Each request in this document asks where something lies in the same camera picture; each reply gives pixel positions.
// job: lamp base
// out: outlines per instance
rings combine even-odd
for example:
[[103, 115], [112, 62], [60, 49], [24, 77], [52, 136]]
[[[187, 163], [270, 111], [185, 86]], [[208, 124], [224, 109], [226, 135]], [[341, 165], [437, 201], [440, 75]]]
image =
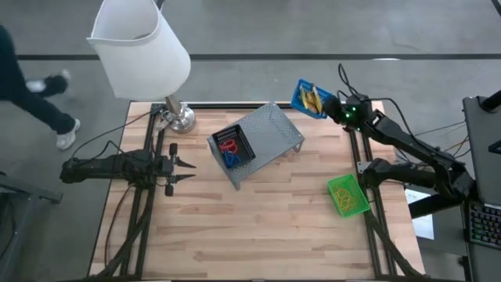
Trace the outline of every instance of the lamp base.
[[165, 98], [169, 115], [169, 128], [176, 133], [185, 134], [195, 128], [196, 117], [192, 109], [180, 103], [173, 95]]

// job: gray floor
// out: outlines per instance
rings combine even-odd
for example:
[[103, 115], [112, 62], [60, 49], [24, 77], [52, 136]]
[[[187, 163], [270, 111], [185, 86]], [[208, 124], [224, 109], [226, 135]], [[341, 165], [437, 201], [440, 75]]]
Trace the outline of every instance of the gray floor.
[[[18, 53], [90, 54], [99, 0], [4, 0], [0, 19]], [[163, 14], [190, 53], [490, 53], [501, 48], [501, 17], [489, 0], [167, 0]], [[299, 78], [342, 89], [337, 61], [193, 62], [179, 90], [188, 101], [289, 100]], [[463, 120], [461, 99], [499, 90], [498, 60], [343, 61], [351, 83], [371, 97], [397, 101], [415, 133]], [[22, 62], [28, 77], [72, 70], [75, 98], [52, 101], [82, 121], [76, 145], [123, 123], [128, 101], [115, 99], [99, 62]], [[398, 112], [386, 105], [399, 121]], [[88, 269], [106, 196], [107, 181], [64, 185], [58, 175], [71, 151], [55, 148], [42, 123], [0, 104], [0, 169], [50, 190], [64, 192], [46, 204], [23, 249], [18, 280], [83, 277]], [[107, 138], [119, 141], [120, 132]], [[466, 136], [426, 136], [447, 147]], [[106, 139], [79, 152], [91, 157]], [[463, 158], [471, 171], [470, 157]], [[435, 241], [420, 240], [433, 277], [462, 277], [456, 256], [459, 212], [435, 215]]]

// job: green basket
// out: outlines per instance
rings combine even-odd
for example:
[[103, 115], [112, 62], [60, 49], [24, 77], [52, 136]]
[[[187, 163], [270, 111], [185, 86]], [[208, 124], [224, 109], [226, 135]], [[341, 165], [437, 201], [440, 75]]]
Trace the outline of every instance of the green basket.
[[344, 218], [370, 209], [369, 203], [353, 175], [329, 180], [327, 189], [336, 204], [337, 211]]

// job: leg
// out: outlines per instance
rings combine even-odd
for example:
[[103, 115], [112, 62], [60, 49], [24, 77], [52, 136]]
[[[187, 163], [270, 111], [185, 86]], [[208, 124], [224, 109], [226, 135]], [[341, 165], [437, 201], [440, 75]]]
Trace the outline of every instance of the leg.
[[301, 147], [303, 146], [303, 142], [304, 141], [301, 141], [298, 145], [292, 147], [294, 149], [294, 151], [296, 151], [296, 153], [299, 153], [299, 151], [301, 150]]
[[12, 40], [7, 30], [0, 26], [0, 98], [13, 102], [47, 124], [57, 134], [71, 132], [75, 120], [61, 113], [54, 105], [36, 96], [26, 87], [23, 72], [17, 63]]
[[70, 132], [75, 126], [75, 120], [69, 114], [60, 112], [49, 101], [27, 91], [27, 89], [18, 92], [11, 101], [14, 105], [48, 125], [58, 135]]

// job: wire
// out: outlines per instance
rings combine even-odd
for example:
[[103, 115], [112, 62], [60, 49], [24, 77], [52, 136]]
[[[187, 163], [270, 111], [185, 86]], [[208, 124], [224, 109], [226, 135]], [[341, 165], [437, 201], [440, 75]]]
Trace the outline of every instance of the wire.
[[151, 146], [151, 150], [152, 150], [152, 152], [153, 152], [153, 155], [157, 154], [157, 152], [155, 152], [155, 146], [154, 146], [154, 144], [153, 144], [153, 138], [151, 139], [150, 146]]
[[400, 149], [399, 149], [399, 148], [397, 148], [397, 147], [396, 147], [395, 149], [397, 149], [397, 151], [398, 151], [398, 152], [402, 155], [402, 158], [404, 158], [404, 161], [407, 161], [407, 162], [409, 162], [409, 163], [412, 163], [412, 162], [410, 161], [409, 157], [407, 157], [407, 156], [404, 154], [404, 152], [402, 152], [402, 150], [400, 150]]
[[461, 147], [464, 145], [464, 143], [468, 140], [468, 136], [464, 137], [464, 140], [463, 142], [461, 142], [461, 145], [459, 148], [457, 148], [456, 152], [454, 152], [454, 154], [452, 154], [454, 157], [459, 153], [459, 151], [461, 150]]
[[346, 70], [344, 70], [343, 64], [337, 65], [337, 73], [339, 74], [339, 78], [341, 81], [348, 87], [350, 93], [355, 96], [358, 100], [360, 100], [358, 94], [359, 92], [350, 85], [350, 81], [348, 80], [348, 76], [346, 75]]
[[129, 184], [127, 187], [126, 191], [122, 195], [122, 198], [118, 202], [117, 208], [115, 208], [115, 212], [113, 214], [113, 218], [111, 219], [111, 224], [110, 228], [108, 229], [108, 234], [106, 235], [106, 242], [104, 243], [104, 266], [106, 267], [108, 264], [108, 244], [110, 242], [110, 235], [111, 235], [111, 230], [113, 229], [113, 225], [115, 223], [115, 219], [117, 219], [118, 212], [120, 211], [120, 207], [124, 203], [125, 196], [127, 195], [128, 191], [133, 187], [134, 185]]
[[460, 125], [460, 126], [458, 126], [458, 127], [456, 127], [456, 128], [452, 128], [452, 129], [450, 129], [450, 130], [448, 130], [448, 131], [446, 131], [446, 132], [443, 132], [442, 134], [437, 135], [437, 136], [436, 136], [436, 138], [438, 138], [438, 137], [442, 137], [442, 136], [444, 136], [444, 135], [446, 135], [446, 134], [449, 134], [450, 132], [456, 131], [456, 130], [458, 130], [458, 129], [460, 129], [460, 128], [463, 128], [463, 127], [465, 127], [465, 126], [467, 126], [467, 124], [466, 124], [466, 123], [465, 123], [465, 124], [462, 124], [462, 125]]
[[369, 99], [369, 101], [390, 101], [391, 103], [393, 103], [393, 105], [397, 108], [397, 111], [400, 114], [400, 117], [402, 118], [402, 121], [404, 122], [405, 129], [407, 129], [407, 131], [409, 132], [409, 135], [411, 136], [411, 138], [414, 139], [414, 141], [416, 141], [416, 143], [420, 144], [428, 152], [436, 154], [436, 152], [434, 152], [433, 150], [431, 150], [430, 148], [428, 148], [425, 144], [423, 144], [421, 141], [419, 141], [418, 138], [416, 138], [416, 136], [414, 135], [414, 133], [410, 130], [409, 124], [407, 124], [407, 120], [405, 119], [405, 116], [402, 113], [402, 110], [400, 110], [400, 107], [398, 106], [398, 104], [392, 98], [375, 98], [375, 99]]
[[456, 144], [454, 144], [454, 145], [450, 146], [449, 148], [445, 149], [444, 151], [445, 151], [445, 152], [449, 152], [450, 150], [452, 150], [452, 149], [456, 148], [457, 146], [461, 146], [461, 145], [463, 144], [463, 142], [464, 142], [464, 141], [461, 141], [461, 142], [459, 142], [459, 143], [456, 143]]
[[421, 133], [417, 133], [416, 136], [421, 136], [421, 135], [425, 135], [427, 133], [431, 133], [431, 132], [436, 132], [438, 130], [442, 130], [442, 129], [446, 129], [446, 128], [451, 128], [452, 126], [455, 126], [455, 125], [461, 125], [465, 123], [465, 121], [461, 121], [461, 122], [456, 122], [454, 124], [451, 124], [451, 125], [447, 125], [447, 126], [442, 126], [440, 128], [434, 128], [434, 129], [430, 129], [430, 130], [427, 130], [425, 132], [421, 132]]
[[456, 156], [456, 158], [464, 157], [464, 156], [466, 156], [468, 153], [470, 153], [470, 151], [471, 151], [471, 149], [468, 149], [466, 152], [462, 153], [461, 155]]
[[348, 95], [346, 95], [346, 93], [342, 92], [341, 90], [337, 90], [336, 94], [337, 94], [337, 99], [340, 100], [340, 101], [341, 101], [341, 99], [340, 99], [339, 94], [341, 94], [342, 96], [348, 98]]
[[[104, 154], [104, 152], [106, 152], [106, 150], [108, 149], [108, 146], [109, 146], [109, 145], [114, 146], [114, 147], [115, 147], [115, 148], [116, 148], [116, 149], [117, 149], [120, 153], [125, 154], [125, 152], [124, 152], [124, 151], [123, 151], [123, 150], [122, 150], [122, 149], [121, 149], [121, 148], [120, 148], [120, 147], [119, 147], [119, 146], [118, 146], [115, 142], [113, 142], [113, 141], [111, 141], [111, 140], [108, 140], [108, 142], [106, 142], [106, 145], [104, 146], [104, 148], [101, 150], [101, 152], [100, 152], [99, 154], [95, 155], [94, 157], [91, 157], [91, 158], [90, 158], [90, 159], [88, 159], [87, 161], [82, 161], [81, 163], [77, 163], [77, 164], [75, 165], [75, 167], [77, 167], [77, 168], [78, 168], [78, 167], [81, 167], [82, 165], [86, 165], [86, 164], [88, 164], [89, 162], [94, 161], [94, 160], [95, 160], [95, 159], [97, 159], [98, 157], [101, 157], [101, 156]], [[125, 156], [126, 156], [126, 157], [130, 157], [130, 158], [133, 158], [133, 159], [135, 159], [135, 160], [137, 160], [137, 161], [145, 161], [145, 160], [143, 160], [143, 159], [140, 159], [140, 158], [138, 158], [138, 157], [134, 157], [134, 156], [131, 156], [131, 155], [127, 155], [127, 154], [126, 154]]]
[[70, 159], [72, 160], [72, 159], [74, 158], [75, 154], [76, 154], [76, 153], [77, 153], [77, 152], [78, 152], [81, 148], [83, 148], [84, 146], [88, 145], [90, 142], [92, 142], [92, 141], [94, 141], [94, 140], [96, 140], [96, 139], [98, 139], [98, 138], [101, 138], [101, 137], [105, 136], [106, 134], [109, 134], [109, 133], [111, 133], [111, 132], [117, 131], [118, 129], [124, 128], [124, 127], [126, 127], [127, 125], [130, 125], [130, 124], [132, 124], [132, 123], [134, 123], [134, 122], [138, 121], [140, 118], [142, 118], [142, 117], [144, 117], [144, 116], [146, 116], [146, 115], [148, 115], [148, 114], [153, 113], [155, 110], [157, 110], [157, 109], [153, 109], [153, 110], [151, 110], [151, 111], [149, 111], [149, 112], [147, 112], [147, 113], [141, 114], [140, 116], [138, 116], [138, 117], [137, 117], [136, 119], [134, 119], [133, 121], [130, 121], [130, 122], [128, 122], [128, 123], [126, 123], [126, 124], [124, 124], [124, 125], [121, 125], [121, 126], [119, 126], [119, 127], [117, 127], [117, 128], [113, 128], [113, 129], [111, 129], [111, 130], [108, 130], [107, 132], [101, 133], [101, 134], [99, 134], [98, 136], [96, 136], [96, 137], [94, 137], [94, 138], [92, 138], [92, 139], [90, 139], [90, 140], [87, 140], [86, 142], [84, 142], [83, 144], [81, 144], [81, 145], [80, 145], [80, 146], [79, 146], [79, 147], [78, 147], [78, 148], [77, 148], [77, 149], [73, 152], [73, 154], [71, 155], [71, 158], [70, 158]]
[[11, 224], [11, 228], [12, 228], [13, 232], [10, 235], [10, 238], [9, 238], [9, 241], [7, 242], [7, 245], [5, 246], [2, 253], [0, 254], [0, 261], [3, 259], [3, 256], [5, 255], [7, 250], [9, 250], [10, 244], [13, 242], [14, 236], [16, 235], [16, 217], [14, 216], [14, 206], [13, 206], [13, 203], [10, 199], [7, 200], [7, 205], [9, 206], [9, 210], [10, 210], [10, 224]]

